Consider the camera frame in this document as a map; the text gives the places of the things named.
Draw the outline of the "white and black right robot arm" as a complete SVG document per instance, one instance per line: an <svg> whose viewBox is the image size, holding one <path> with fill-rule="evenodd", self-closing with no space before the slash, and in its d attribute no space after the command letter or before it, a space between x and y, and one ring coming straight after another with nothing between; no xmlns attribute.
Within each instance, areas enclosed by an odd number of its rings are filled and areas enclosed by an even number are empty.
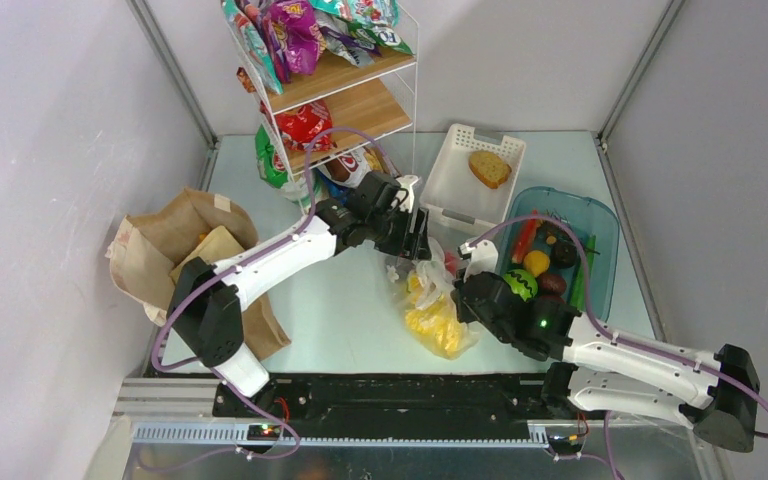
<svg viewBox="0 0 768 480"><path fill-rule="evenodd" d="M500 343L549 362L541 402L553 417L576 410L650 416L738 453L751 452L760 436L753 398L760 381L741 347L694 350L595 326L562 302L523 300L492 272L456 280L452 298L459 321L478 323Z"/></svg>

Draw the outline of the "white red chips bag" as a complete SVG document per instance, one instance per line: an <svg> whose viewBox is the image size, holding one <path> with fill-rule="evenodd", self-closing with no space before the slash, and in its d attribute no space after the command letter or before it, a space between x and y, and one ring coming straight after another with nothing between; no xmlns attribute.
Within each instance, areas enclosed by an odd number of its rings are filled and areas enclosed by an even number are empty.
<svg viewBox="0 0 768 480"><path fill-rule="evenodd" d="M321 170L336 185L346 188L357 188L370 172L385 171L378 155L366 147L336 157Z"/></svg>

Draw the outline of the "green white snack bag top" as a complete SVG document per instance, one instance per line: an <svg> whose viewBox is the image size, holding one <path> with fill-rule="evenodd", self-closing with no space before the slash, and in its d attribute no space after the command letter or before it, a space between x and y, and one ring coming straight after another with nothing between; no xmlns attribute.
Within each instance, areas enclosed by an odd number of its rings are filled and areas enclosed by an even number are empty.
<svg viewBox="0 0 768 480"><path fill-rule="evenodd" d="M366 67L383 56L383 49L413 56L396 32L400 18L396 1L311 1L325 39L326 50L355 67Z"/></svg>

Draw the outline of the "translucent plastic grocery bag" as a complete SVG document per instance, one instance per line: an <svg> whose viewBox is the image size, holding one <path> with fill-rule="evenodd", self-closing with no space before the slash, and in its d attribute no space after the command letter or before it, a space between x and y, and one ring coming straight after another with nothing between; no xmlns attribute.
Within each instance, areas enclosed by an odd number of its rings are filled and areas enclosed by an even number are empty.
<svg viewBox="0 0 768 480"><path fill-rule="evenodd" d="M406 330L430 353L454 360L478 343L480 332L458 320L449 253L434 238L429 246L429 260L388 258L386 276Z"/></svg>

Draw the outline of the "purple snack bag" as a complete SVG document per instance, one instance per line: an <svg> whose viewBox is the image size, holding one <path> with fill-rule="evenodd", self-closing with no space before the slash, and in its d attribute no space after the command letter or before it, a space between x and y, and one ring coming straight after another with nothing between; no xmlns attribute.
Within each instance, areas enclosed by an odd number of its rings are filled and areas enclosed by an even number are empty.
<svg viewBox="0 0 768 480"><path fill-rule="evenodd" d="M270 38L288 73L312 75L325 49L315 9L310 1L272 1L265 10Z"/></svg>

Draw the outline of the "white plastic basket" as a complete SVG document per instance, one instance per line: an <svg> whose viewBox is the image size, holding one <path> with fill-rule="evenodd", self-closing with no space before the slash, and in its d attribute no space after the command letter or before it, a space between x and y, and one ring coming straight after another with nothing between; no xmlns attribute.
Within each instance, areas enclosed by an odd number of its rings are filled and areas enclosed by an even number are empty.
<svg viewBox="0 0 768 480"><path fill-rule="evenodd" d="M486 232L507 215L526 148L524 140L510 135L452 124L426 177L420 205L436 224L469 236ZM509 167L498 187L486 185L469 167L476 152L493 153Z"/></svg>

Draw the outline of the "brown toy potato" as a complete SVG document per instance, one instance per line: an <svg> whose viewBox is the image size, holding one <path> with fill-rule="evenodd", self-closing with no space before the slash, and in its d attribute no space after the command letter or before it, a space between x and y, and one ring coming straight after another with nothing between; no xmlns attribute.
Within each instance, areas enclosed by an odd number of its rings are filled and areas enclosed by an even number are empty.
<svg viewBox="0 0 768 480"><path fill-rule="evenodd" d="M537 277L540 295L563 296L567 290L566 280L557 273L544 272Z"/></svg>

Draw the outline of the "yellow toy lemon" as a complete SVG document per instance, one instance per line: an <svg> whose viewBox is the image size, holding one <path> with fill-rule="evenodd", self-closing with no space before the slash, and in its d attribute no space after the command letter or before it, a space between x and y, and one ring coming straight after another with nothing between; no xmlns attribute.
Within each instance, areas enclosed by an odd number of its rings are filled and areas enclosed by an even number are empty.
<svg viewBox="0 0 768 480"><path fill-rule="evenodd" d="M546 273L551 265L551 259L548 254L540 250L528 252L523 259L524 269L537 278Z"/></svg>

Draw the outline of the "brown burlap tote bag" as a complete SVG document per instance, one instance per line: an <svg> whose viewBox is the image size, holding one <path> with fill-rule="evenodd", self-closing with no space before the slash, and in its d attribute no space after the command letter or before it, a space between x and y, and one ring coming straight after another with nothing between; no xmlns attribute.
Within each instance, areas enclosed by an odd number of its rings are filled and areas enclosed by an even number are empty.
<svg viewBox="0 0 768 480"><path fill-rule="evenodd" d="M259 243L248 213L230 199L185 188L155 213L127 215L107 249L116 287L137 301L158 327L177 279L173 272L199 248L201 236L223 227L239 245L238 252Z"/></svg>

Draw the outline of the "green toy cucumber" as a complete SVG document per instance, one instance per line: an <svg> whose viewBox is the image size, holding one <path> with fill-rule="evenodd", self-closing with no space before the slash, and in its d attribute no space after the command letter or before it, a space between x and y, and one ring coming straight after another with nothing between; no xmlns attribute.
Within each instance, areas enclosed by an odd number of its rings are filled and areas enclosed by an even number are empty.
<svg viewBox="0 0 768 480"><path fill-rule="evenodd" d="M588 237L586 244L584 245L586 261L580 263L570 290L568 303L579 311L586 310L586 284L589 278L589 275L583 270L583 265L586 264L589 271L592 271L593 261L597 255L595 250L596 240L597 237L595 235L590 235Z"/></svg>

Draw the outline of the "green toy ball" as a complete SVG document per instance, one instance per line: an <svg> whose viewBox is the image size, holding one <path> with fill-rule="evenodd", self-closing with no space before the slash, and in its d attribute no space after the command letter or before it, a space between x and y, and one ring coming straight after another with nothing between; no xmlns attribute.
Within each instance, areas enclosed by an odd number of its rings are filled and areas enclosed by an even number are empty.
<svg viewBox="0 0 768 480"><path fill-rule="evenodd" d="M524 301L535 298L539 292L536 278L527 270L512 269L506 272L502 278L511 291Z"/></svg>

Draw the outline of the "teal plastic tub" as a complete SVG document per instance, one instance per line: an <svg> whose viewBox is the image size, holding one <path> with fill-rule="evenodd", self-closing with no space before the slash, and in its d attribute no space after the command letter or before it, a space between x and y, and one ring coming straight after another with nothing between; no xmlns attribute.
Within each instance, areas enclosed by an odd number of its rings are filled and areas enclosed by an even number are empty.
<svg viewBox="0 0 768 480"><path fill-rule="evenodd" d="M551 216L564 223L575 233L583 248L590 235L597 237L597 255L592 271L589 271L590 299L597 319L606 320L613 296L620 234L615 214L598 200L550 187L532 187L517 194L511 203L508 216L514 218L534 213ZM496 271L500 274L512 269L524 269L523 262L521 265L515 265L511 261L511 252L522 223L506 227L497 242L500 253ZM560 274L566 280L565 294L554 297L569 304L571 286L580 265L580 257L571 237L555 224L540 220L530 251L533 250L548 254L551 265L547 272Z"/></svg>

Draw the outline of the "red snack bag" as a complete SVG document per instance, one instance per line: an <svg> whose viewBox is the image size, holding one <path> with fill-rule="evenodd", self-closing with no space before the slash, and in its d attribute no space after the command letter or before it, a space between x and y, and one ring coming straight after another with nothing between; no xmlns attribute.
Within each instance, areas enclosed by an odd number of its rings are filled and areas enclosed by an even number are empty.
<svg viewBox="0 0 768 480"><path fill-rule="evenodd" d="M323 100L304 104L296 109L275 115L284 147L290 151L330 151L336 147L330 133L316 139L323 131L333 127L330 110Z"/></svg>

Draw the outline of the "teal snack bag left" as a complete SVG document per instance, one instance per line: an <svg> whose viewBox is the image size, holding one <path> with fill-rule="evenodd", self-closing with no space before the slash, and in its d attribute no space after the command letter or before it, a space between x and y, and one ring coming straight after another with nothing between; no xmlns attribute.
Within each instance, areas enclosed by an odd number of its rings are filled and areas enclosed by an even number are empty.
<svg viewBox="0 0 768 480"><path fill-rule="evenodd" d="M250 83L261 92L282 94L283 85L277 76L275 64L258 27L247 13L244 2L222 1L221 8Z"/></svg>

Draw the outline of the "slice of toasted bread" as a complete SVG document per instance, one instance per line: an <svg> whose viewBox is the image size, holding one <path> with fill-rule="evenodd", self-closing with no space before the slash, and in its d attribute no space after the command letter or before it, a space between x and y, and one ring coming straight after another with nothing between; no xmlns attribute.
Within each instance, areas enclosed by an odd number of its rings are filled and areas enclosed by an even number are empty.
<svg viewBox="0 0 768 480"><path fill-rule="evenodd" d="M511 166L499 155L489 151L475 151L468 157L471 173L486 187L498 189L513 173Z"/></svg>

